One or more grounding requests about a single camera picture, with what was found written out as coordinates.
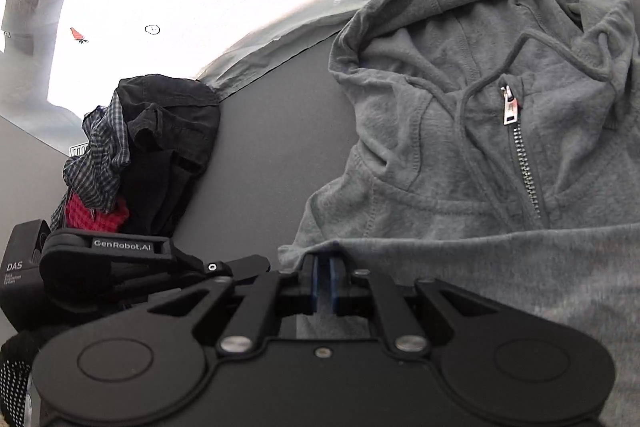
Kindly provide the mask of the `black garment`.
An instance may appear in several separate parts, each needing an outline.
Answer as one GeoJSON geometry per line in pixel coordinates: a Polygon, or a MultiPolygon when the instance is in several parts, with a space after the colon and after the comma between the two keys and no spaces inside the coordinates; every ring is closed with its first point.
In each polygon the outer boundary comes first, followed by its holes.
{"type": "Polygon", "coordinates": [[[130,150],[119,187],[129,216],[118,231],[170,237],[213,154],[217,95],[198,81],[163,75],[120,80],[116,94],[130,150]]]}

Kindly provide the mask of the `blue checked shirt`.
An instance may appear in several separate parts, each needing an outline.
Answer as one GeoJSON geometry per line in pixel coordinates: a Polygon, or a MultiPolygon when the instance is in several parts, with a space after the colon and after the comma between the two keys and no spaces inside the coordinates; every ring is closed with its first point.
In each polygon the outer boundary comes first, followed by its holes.
{"type": "Polygon", "coordinates": [[[130,164],[124,110],[116,92],[110,104],[96,106],[84,117],[81,129],[87,138],[87,145],[84,153],[72,155],[65,161],[62,177],[67,191],[52,213],[50,227],[53,231],[65,225],[66,205],[74,195],[89,211],[113,211],[120,175],[130,164]]]}

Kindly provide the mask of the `grey zip hoodie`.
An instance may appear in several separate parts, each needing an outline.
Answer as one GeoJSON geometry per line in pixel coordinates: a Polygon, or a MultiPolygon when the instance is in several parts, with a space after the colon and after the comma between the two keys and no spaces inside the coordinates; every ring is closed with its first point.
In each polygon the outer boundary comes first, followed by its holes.
{"type": "Polygon", "coordinates": [[[329,70],[358,139],[281,265],[338,249],[575,327],[615,360],[605,425],[637,425],[634,0],[371,0],[329,70]]]}

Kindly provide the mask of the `red checked cloth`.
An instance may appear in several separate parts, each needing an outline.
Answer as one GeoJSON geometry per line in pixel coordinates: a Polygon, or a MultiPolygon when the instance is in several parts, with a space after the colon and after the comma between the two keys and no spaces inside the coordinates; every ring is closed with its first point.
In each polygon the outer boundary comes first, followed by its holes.
{"type": "Polygon", "coordinates": [[[90,209],[81,202],[77,194],[73,193],[65,204],[64,217],[67,228],[117,232],[128,220],[129,210],[121,197],[116,198],[115,207],[111,212],[90,209]]]}

